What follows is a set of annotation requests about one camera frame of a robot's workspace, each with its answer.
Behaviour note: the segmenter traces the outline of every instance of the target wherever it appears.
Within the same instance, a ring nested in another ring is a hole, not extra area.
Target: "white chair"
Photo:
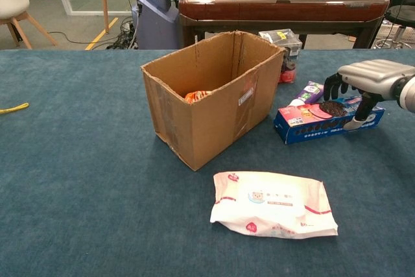
[[[18,30],[23,42],[25,43],[27,49],[32,49],[29,40],[27,39],[25,33],[20,27],[18,21],[22,19],[27,19],[31,22],[43,35],[49,39],[53,45],[58,45],[55,39],[47,33],[47,31],[40,26],[40,24],[26,12],[26,9],[29,7],[29,0],[0,0],[0,25],[7,24],[7,27],[13,37],[15,44],[18,46],[19,41],[14,33],[12,25]]]

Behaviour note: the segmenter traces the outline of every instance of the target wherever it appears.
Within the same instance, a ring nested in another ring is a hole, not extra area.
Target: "white plastic package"
[[[337,234],[322,182],[279,173],[235,171],[213,177],[211,223],[265,237],[305,239]]]

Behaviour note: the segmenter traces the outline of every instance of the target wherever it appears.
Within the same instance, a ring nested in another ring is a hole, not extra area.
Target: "clear plastic container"
[[[284,56],[279,82],[293,83],[296,78],[297,57],[303,43],[290,29],[268,30],[259,32],[259,35],[274,45],[286,48],[287,52]]]

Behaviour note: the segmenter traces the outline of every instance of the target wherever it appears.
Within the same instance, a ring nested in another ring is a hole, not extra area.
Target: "packing tape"
[[[245,75],[243,79],[245,80],[245,84],[244,88],[239,93],[233,141],[239,139],[249,130],[248,123],[250,121],[252,108],[255,104],[258,70]]]
[[[171,103],[171,96],[161,84],[154,83],[158,95],[158,102],[160,105],[161,116],[163,119],[163,128],[165,129],[166,137],[164,140],[169,144],[170,148],[178,151],[178,140],[176,135],[176,127],[173,119],[173,109]]]

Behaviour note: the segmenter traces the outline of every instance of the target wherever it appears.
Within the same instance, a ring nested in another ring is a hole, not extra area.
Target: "chair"
[[[19,46],[19,40],[13,30],[12,25],[15,26],[19,32],[21,39],[25,43],[27,49],[32,49],[29,40],[27,39],[23,29],[21,29],[18,21],[27,19],[31,22],[45,37],[52,42],[53,45],[58,45],[55,39],[47,33],[47,31],[29,14],[26,9],[29,7],[29,0],[0,0],[0,25],[6,24],[16,46]]]
[[[409,44],[402,42],[402,35],[407,27],[415,27],[415,6],[391,6],[385,18],[399,28],[393,39],[380,39],[375,42],[375,47],[401,49],[412,48]]]

